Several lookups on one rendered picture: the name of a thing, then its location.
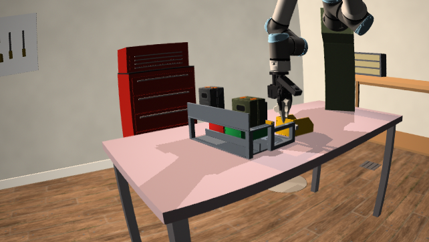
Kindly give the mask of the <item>yellow bin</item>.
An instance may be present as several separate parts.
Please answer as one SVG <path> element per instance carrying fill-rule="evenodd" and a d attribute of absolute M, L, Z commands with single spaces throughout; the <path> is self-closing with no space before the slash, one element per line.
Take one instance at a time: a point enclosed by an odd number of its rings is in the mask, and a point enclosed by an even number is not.
<path fill-rule="evenodd" d="M 295 131 L 295 136 L 300 136 L 303 134 L 307 134 L 313 132 L 313 122 L 306 118 L 296 119 L 293 114 L 288 115 L 287 119 L 285 119 L 285 123 L 295 122 L 295 124 L 299 125 L 299 129 Z M 280 116 L 276 117 L 276 126 L 285 124 L 282 122 Z M 289 136 L 289 128 L 276 132 L 276 134 L 281 134 L 284 136 Z"/>

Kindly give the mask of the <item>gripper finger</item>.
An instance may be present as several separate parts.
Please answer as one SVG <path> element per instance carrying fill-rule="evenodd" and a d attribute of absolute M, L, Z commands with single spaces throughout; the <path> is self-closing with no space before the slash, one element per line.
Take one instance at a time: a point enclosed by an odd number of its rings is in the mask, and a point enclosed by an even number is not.
<path fill-rule="evenodd" d="M 287 99 L 284 100 L 284 102 L 285 102 L 285 117 L 286 117 L 286 119 L 287 119 L 287 117 L 289 115 L 289 111 L 291 109 L 292 100 L 293 100 L 292 94 L 291 94 L 291 97 L 288 100 Z"/>
<path fill-rule="evenodd" d="M 281 92 L 278 94 L 277 103 L 278 105 L 274 107 L 274 111 L 281 115 L 282 122 L 285 123 L 285 102 L 281 97 Z"/>

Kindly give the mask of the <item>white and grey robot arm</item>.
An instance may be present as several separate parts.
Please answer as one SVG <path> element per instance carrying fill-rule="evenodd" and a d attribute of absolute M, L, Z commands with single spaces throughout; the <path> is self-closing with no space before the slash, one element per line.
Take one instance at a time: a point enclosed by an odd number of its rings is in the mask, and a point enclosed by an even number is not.
<path fill-rule="evenodd" d="M 323 23 L 332 31 L 344 31 L 349 27 L 356 34 L 363 35 L 374 22 L 374 17 L 368 13 L 362 0 L 322 0 L 322 2 Z M 272 18 L 265 24 L 265 31 L 269 34 L 271 71 L 291 71 L 290 55 L 301 56 L 307 53 L 307 41 L 296 36 L 288 28 L 296 4 L 297 0 L 278 0 Z M 300 96 L 303 92 L 287 76 L 279 76 L 277 81 L 294 96 Z"/>

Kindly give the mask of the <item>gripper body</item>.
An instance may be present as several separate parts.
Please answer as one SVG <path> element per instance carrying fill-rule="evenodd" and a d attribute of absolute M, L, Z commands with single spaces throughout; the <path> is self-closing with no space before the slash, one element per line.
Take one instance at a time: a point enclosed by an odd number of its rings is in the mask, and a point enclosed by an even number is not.
<path fill-rule="evenodd" d="M 275 75 L 275 74 L 279 74 L 279 75 Z M 272 82 L 273 84 L 270 84 L 269 86 L 267 86 L 267 91 L 268 91 L 268 98 L 271 99 L 276 99 L 278 94 L 280 94 L 281 92 L 281 97 L 283 98 L 283 100 L 285 100 L 285 98 L 287 98 L 287 100 L 291 97 L 291 93 L 285 89 L 284 86 L 282 86 L 277 80 L 279 76 L 285 76 L 285 75 L 289 75 L 289 72 L 269 72 L 269 75 L 272 75 Z M 278 87 L 280 86 L 280 87 Z"/>

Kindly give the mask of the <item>red open bin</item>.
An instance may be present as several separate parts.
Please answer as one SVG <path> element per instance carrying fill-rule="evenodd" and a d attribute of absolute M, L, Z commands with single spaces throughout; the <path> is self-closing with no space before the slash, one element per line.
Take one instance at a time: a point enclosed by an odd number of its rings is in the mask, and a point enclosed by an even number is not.
<path fill-rule="evenodd" d="M 225 127 L 224 126 L 219 126 L 219 125 L 216 125 L 216 124 L 209 123 L 209 129 L 217 131 L 217 132 L 222 132 L 222 133 L 225 134 Z"/>

